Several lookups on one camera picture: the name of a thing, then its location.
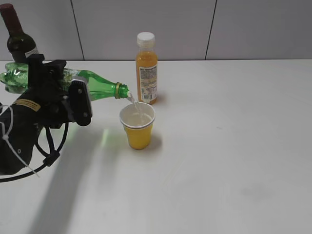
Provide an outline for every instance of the dark wine bottle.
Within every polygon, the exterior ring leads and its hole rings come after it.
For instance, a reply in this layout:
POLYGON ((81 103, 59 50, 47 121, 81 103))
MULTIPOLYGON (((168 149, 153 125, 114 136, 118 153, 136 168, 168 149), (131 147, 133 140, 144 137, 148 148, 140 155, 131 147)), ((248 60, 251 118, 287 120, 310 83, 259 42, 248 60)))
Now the dark wine bottle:
POLYGON ((11 52, 15 62, 27 63, 27 57, 38 54, 35 41, 23 32, 19 18, 12 4, 0 5, 0 13, 10 37, 7 41, 8 50, 11 52))

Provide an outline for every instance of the bottle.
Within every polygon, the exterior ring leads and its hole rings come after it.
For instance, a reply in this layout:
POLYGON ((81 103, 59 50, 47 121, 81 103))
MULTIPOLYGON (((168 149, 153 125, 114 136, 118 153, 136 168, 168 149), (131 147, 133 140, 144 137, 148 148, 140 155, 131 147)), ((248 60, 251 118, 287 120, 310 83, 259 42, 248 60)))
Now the bottle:
POLYGON ((154 52, 155 36, 142 32, 137 36, 139 53, 136 56, 137 99, 154 104, 157 99, 157 55, 154 52))
POLYGON ((39 53, 35 41, 23 32, 12 4, 0 5, 0 13, 10 34, 7 41, 8 50, 15 62, 27 63, 27 57, 39 53))
MULTIPOLYGON (((10 62, 5 65, 5 69, 7 72, 0 74, 0 81, 6 85, 6 91, 14 94, 25 92, 28 85, 28 64, 10 62)), ((110 82, 91 71, 64 68, 63 74, 64 90, 68 90, 74 76, 86 78, 92 101, 108 97, 128 98, 130 95, 127 85, 110 82)))

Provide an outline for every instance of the green plastic bottle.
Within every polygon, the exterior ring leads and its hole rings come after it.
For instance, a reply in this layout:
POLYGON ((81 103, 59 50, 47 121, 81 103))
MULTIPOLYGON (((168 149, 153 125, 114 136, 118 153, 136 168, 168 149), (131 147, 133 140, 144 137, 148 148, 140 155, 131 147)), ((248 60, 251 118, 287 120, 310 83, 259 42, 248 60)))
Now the green plastic bottle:
MULTIPOLYGON (((27 89, 28 65, 10 62, 5 65, 6 72, 0 74, 0 81, 4 83, 6 91, 21 94, 27 89)), ((113 83, 91 71, 64 68, 63 89, 68 90, 74 76, 84 77, 88 81, 91 100, 115 97, 127 98, 129 89, 127 85, 119 82, 113 83)))

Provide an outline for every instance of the yellow warning label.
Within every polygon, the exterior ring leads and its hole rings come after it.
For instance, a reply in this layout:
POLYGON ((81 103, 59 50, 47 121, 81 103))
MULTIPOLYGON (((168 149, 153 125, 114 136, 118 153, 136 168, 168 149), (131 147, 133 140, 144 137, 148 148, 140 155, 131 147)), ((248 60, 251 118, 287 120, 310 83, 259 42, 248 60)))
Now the yellow warning label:
POLYGON ((39 104, 35 103, 34 101, 27 100, 27 99, 18 99, 13 104, 26 106, 36 112, 40 109, 39 104))

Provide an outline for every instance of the bottle label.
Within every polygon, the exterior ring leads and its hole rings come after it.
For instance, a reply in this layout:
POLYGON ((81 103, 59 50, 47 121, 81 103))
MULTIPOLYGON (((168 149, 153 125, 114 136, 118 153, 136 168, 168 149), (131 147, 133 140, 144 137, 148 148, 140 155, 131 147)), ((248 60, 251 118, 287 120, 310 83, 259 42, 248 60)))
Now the bottle label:
POLYGON ((32 49, 31 51, 28 51, 25 53, 26 58, 28 58, 29 56, 31 56, 32 54, 39 54, 39 51, 37 49, 37 47, 35 46, 34 49, 32 49))
POLYGON ((153 67, 139 67, 141 98, 150 102, 157 97, 157 65, 153 67))

